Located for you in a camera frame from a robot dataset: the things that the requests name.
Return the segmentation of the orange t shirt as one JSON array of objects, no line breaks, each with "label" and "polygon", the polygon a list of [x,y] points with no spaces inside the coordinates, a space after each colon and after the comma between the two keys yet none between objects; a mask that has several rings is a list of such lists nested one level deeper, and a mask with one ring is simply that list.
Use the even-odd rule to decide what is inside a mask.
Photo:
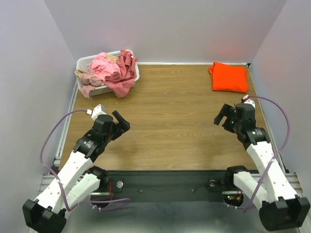
[{"label": "orange t shirt", "polygon": [[247,93],[247,72],[243,67],[214,62],[209,72],[213,91]]}]

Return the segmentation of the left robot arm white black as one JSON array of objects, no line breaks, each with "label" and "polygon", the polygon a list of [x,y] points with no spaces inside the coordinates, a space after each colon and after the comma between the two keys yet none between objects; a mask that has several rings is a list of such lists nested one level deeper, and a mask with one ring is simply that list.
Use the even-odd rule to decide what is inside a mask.
[{"label": "left robot arm white black", "polygon": [[71,211],[85,203],[92,191],[108,187],[107,172],[92,164],[109,142],[130,129],[130,123],[118,111],[107,115],[100,105],[85,113],[94,121],[92,128],[78,139],[66,164],[53,173],[48,187],[22,206],[26,225],[38,233],[62,232]]}]

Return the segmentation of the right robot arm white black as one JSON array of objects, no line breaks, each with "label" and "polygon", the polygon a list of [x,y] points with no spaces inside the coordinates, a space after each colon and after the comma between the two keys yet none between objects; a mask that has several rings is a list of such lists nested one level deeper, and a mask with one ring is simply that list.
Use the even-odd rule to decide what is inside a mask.
[{"label": "right robot arm white black", "polygon": [[268,133],[256,126],[255,103],[247,100],[235,106],[224,104],[214,124],[219,125],[224,117],[222,127],[236,134],[261,175],[256,181],[245,167],[232,166],[226,170],[225,187],[238,188],[250,199],[267,231],[301,227],[311,204],[298,195],[286,178],[274,158]]}]

